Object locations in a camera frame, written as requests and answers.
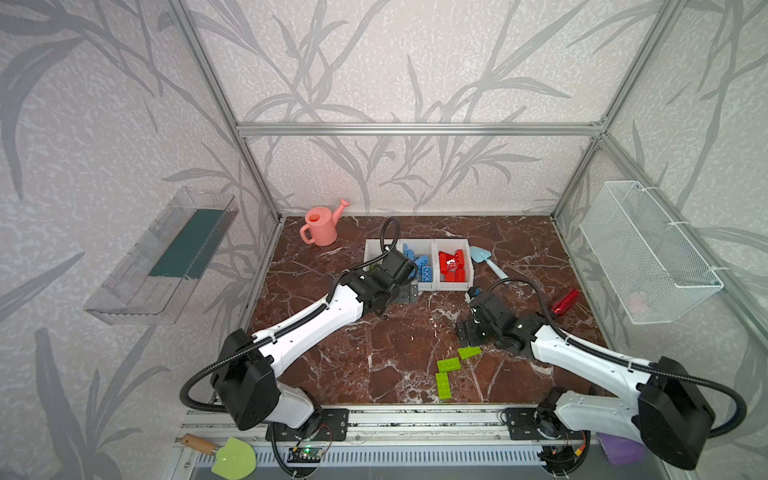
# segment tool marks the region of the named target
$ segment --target green shovel blade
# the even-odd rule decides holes
[[[227,480],[240,480],[256,469],[256,453],[253,447],[238,439],[229,439],[216,450],[213,473]]]

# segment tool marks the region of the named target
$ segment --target wall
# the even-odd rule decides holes
[[[4,2],[0,478],[158,478],[273,228],[164,2]],[[181,186],[240,213],[173,326],[85,300]]]
[[[189,0],[240,122],[589,122],[660,2]],[[282,211],[547,213],[587,139],[262,137]]]
[[[763,306],[768,283],[765,126],[768,124],[766,2],[688,2],[611,129],[639,167],[691,222]],[[625,180],[598,154],[558,218],[574,265],[587,279],[604,333],[621,352],[681,361],[691,373],[733,386],[750,413],[711,439],[702,479],[763,478],[768,469],[768,358],[723,301],[712,296],[672,323],[629,322],[578,225],[603,182]],[[722,422],[727,399],[711,391]]]

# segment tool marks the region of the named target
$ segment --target green shovel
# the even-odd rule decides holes
[[[226,445],[220,447],[187,433],[181,437],[181,445],[206,455],[215,455],[216,463],[211,471],[227,480],[240,480],[256,469],[256,453],[242,440],[230,438]]]

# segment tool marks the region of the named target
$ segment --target purple object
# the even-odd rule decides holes
[[[645,457],[645,445],[607,433],[598,433],[600,444],[611,465],[626,465],[642,462]]]

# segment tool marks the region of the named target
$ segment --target trowel handle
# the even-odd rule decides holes
[[[499,280],[501,280],[502,278],[507,278],[508,275],[504,273],[502,269],[498,268],[498,265],[496,265],[490,260],[486,260],[485,262],[488,264],[489,267],[491,267],[491,270],[493,270],[493,273],[495,273],[496,276],[498,276]]]
[[[219,449],[218,445],[215,443],[208,442],[207,440],[203,440],[200,437],[196,437],[189,433],[181,437],[181,445],[197,450],[205,455],[213,455],[216,453],[216,450]]]

